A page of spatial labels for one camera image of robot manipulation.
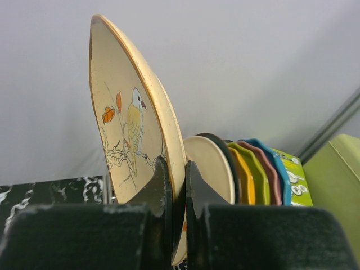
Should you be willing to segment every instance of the stack of plates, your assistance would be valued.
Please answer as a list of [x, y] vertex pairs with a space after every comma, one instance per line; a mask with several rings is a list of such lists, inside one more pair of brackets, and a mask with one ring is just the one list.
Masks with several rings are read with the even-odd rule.
[[[155, 165], [165, 160], [173, 204], [179, 204], [185, 165], [193, 160], [203, 179], [230, 204], [290, 205], [286, 169], [261, 141], [226, 144], [211, 133], [182, 139], [160, 80], [125, 34], [101, 15], [91, 20], [89, 81], [118, 203], [134, 198], [154, 176]], [[184, 216], [185, 209], [178, 220], [186, 225]], [[176, 265], [186, 256], [186, 229], [174, 250]]]

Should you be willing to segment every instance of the bird's wing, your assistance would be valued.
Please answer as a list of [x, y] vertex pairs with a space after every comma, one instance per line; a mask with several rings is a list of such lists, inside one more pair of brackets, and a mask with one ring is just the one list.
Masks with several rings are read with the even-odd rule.
[[140, 110], [132, 104], [128, 110], [128, 133], [130, 146], [133, 153], [136, 153], [141, 135], [141, 113]]

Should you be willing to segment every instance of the bird illustration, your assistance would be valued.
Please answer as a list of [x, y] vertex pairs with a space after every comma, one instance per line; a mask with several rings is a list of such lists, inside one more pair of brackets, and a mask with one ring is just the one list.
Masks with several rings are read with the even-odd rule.
[[137, 174], [135, 156], [141, 153], [142, 135], [144, 133], [142, 108], [146, 108], [145, 103], [142, 101], [139, 90], [134, 88], [133, 101], [128, 109], [128, 134], [133, 173], [135, 177]]

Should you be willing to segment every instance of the bird's head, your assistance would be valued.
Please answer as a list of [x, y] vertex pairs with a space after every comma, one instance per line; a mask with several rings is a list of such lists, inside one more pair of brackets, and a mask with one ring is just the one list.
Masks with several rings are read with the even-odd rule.
[[146, 108], [145, 103], [142, 101], [142, 97], [137, 88], [134, 88], [133, 90], [133, 104], [140, 111], [142, 111], [142, 108]]

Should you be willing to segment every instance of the dark green plate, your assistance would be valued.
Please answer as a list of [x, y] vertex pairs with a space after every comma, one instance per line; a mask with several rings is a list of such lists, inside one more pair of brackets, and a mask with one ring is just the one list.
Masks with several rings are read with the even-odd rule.
[[221, 151], [224, 153], [227, 161], [229, 162], [230, 165], [230, 170], [234, 179], [234, 186], [235, 186], [235, 203], [238, 204], [241, 200], [241, 190], [240, 190], [240, 183], [239, 183], [239, 178], [237, 176], [236, 173], [236, 168], [235, 168], [235, 164], [234, 161], [232, 159], [232, 155], [230, 153], [229, 148], [227, 147], [227, 145], [223, 142], [222, 139], [220, 139], [218, 136], [211, 134], [211, 133], [200, 133], [198, 134], [198, 136], [202, 136], [202, 137], [206, 137], [210, 140], [212, 140], [220, 149]]

